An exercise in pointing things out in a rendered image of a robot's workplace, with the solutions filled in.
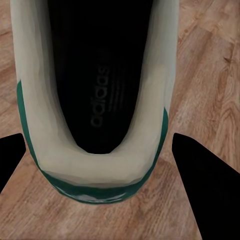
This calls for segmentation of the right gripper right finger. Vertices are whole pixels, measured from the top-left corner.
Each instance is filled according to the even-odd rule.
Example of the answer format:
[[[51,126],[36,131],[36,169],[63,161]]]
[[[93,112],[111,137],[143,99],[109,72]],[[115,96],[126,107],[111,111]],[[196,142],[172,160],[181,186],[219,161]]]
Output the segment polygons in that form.
[[[240,173],[186,135],[172,153],[202,240],[240,240]]]

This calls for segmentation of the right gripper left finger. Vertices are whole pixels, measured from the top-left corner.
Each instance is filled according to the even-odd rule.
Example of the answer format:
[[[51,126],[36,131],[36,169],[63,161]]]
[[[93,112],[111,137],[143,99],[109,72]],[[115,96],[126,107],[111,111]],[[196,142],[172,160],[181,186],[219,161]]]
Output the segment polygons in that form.
[[[21,133],[0,138],[0,193],[26,152]]]

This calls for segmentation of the gym shoe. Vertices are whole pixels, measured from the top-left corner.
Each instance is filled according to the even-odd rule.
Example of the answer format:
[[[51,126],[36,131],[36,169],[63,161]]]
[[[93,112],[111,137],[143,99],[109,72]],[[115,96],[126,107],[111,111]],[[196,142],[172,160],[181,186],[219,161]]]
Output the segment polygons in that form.
[[[17,104],[37,167],[62,196],[135,196],[162,150],[180,0],[10,0]]]

